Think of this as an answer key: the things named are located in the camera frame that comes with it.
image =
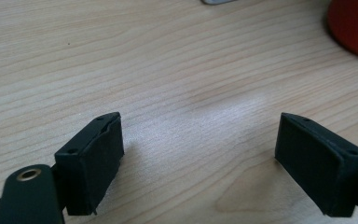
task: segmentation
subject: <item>red object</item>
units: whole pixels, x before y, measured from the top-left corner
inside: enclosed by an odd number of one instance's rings
[[[327,22],[336,40],[358,54],[358,0],[333,0]]]

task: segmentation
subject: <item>gray object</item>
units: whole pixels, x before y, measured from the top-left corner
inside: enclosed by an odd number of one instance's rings
[[[208,5],[219,5],[227,2],[232,2],[235,0],[201,0],[201,1]]]

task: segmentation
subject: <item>wooden table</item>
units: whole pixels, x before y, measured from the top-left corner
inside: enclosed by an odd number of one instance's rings
[[[67,223],[358,223],[274,160],[281,112],[358,145],[358,57],[327,0],[0,0],[0,195],[93,118],[125,153],[98,216]]]

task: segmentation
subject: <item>wood grain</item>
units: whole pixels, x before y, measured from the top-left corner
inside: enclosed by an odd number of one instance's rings
[[[273,159],[281,112],[358,145],[358,57],[327,0],[1,0],[0,195],[91,119],[126,155],[98,216],[67,223],[358,223],[325,217]]]

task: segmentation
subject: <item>black plastic piece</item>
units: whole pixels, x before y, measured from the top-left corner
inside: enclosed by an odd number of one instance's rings
[[[358,147],[297,115],[282,113],[275,158],[324,214],[351,217],[358,200]]]
[[[55,153],[71,216],[96,214],[124,155],[120,114],[94,119]]]
[[[49,166],[24,167],[7,178],[0,201],[0,224],[6,223],[64,223]]]

